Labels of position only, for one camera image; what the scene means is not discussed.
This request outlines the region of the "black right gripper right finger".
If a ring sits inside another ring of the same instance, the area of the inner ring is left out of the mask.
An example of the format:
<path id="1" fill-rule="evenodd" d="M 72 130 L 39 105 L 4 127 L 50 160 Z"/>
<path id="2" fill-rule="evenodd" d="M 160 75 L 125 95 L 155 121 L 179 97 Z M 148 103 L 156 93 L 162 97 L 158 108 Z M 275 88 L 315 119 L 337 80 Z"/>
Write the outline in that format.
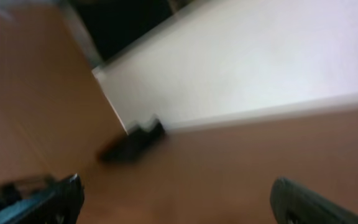
<path id="1" fill-rule="evenodd" d="M 358 215 L 284 177 L 270 192 L 270 206 L 278 224 L 358 224 Z"/>

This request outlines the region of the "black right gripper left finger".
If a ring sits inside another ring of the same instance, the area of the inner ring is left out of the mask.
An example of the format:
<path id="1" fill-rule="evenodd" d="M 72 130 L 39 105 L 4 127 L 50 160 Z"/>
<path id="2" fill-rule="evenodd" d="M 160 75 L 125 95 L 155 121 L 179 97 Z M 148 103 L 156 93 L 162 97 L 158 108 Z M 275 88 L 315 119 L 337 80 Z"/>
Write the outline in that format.
<path id="1" fill-rule="evenodd" d="M 78 174 L 62 180 L 51 175 L 0 185 L 0 224 L 75 224 L 85 201 Z"/>

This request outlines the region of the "folded black garment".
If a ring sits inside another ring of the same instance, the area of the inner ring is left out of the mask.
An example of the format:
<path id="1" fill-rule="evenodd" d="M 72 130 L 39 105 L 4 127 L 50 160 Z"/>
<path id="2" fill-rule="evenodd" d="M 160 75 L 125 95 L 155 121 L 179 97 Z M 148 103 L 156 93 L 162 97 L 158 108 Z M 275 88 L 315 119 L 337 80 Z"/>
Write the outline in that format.
<path id="1" fill-rule="evenodd" d="M 98 161 L 105 164 L 135 162 L 166 135 L 166 130 L 158 118 L 152 120 L 148 129 L 135 125 L 126 135 L 101 151 L 97 156 Z"/>

